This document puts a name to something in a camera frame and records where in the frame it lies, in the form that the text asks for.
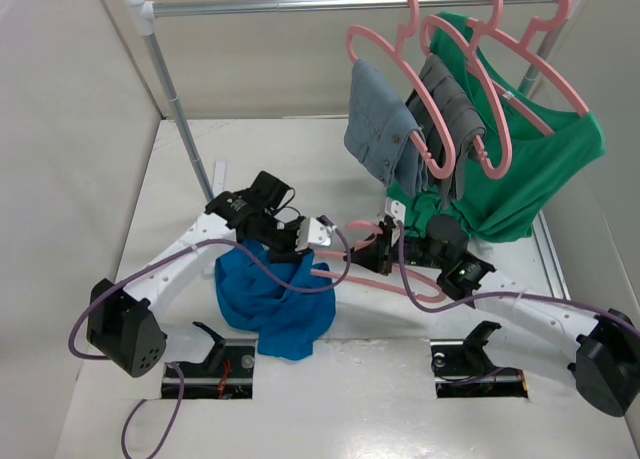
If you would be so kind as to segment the blue t shirt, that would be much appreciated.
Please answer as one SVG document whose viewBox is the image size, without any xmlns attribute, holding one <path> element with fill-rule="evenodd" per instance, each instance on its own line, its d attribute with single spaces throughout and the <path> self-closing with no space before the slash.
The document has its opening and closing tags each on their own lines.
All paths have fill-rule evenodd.
<svg viewBox="0 0 640 459">
<path fill-rule="evenodd" d="M 256 332 L 262 355 L 302 360 L 313 354 L 314 342 L 334 321 L 333 289 L 301 293 L 284 288 L 238 248 L 219 256 L 214 270 L 223 318 L 233 328 Z"/>
</svg>

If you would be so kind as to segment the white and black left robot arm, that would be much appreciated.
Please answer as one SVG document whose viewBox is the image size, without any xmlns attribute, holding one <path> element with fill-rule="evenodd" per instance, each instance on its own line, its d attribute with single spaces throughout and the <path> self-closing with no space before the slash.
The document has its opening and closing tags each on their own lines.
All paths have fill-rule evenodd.
<svg viewBox="0 0 640 459">
<path fill-rule="evenodd" d="M 212 199 L 195 222 L 133 280 L 94 286 L 87 339 L 133 378 L 156 364 L 189 363 L 201 375 L 222 366 L 224 339 L 201 322 L 162 325 L 159 320 L 180 292 L 226 251 L 253 239 L 271 259 L 297 259 L 308 246 L 309 220 L 277 217 L 290 186 L 262 171 L 250 187 L 224 191 Z"/>
</svg>

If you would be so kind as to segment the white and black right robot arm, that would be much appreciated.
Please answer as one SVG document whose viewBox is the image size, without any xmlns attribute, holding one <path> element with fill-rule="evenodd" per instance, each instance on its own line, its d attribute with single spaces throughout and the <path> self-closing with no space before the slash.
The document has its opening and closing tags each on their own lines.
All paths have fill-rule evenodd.
<svg viewBox="0 0 640 459">
<path fill-rule="evenodd" d="M 425 232 L 399 228 L 391 217 L 351 248 L 351 260 L 387 275 L 398 267 L 432 267 L 448 302 L 492 315 L 461 343 L 469 369 L 454 384 L 480 382 L 503 369 L 534 372 L 576 389 L 600 412 L 624 416 L 639 395 L 639 331 L 615 309 L 518 291 L 508 277 L 468 250 L 469 238 L 450 216 L 432 217 Z"/>
</svg>

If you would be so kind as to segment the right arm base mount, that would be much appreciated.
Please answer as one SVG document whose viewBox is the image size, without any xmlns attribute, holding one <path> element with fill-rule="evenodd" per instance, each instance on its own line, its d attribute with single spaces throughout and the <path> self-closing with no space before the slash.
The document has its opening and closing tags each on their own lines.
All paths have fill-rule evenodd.
<svg viewBox="0 0 640 459">
<path fill-rule="evenodd" d="M 438 399 L 528 398 L 519 369 L 495 366 L 484 348 L 501 325 L 483 321 L 464 339 L 430 341 Z"/>
</svg>

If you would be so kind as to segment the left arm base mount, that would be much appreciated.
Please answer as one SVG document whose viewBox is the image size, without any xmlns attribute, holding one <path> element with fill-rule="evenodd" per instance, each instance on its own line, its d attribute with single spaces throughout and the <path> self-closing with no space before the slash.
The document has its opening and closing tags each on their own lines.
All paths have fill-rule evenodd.
<svg viewBox="0 0 640 459">
<path fill-rule="evenodd" d="M 166 348 L 160 397 L 185 400 L 250 399 L 256 342 L 228 340 L 209 326 L 162 326 Z"/>
</svg>

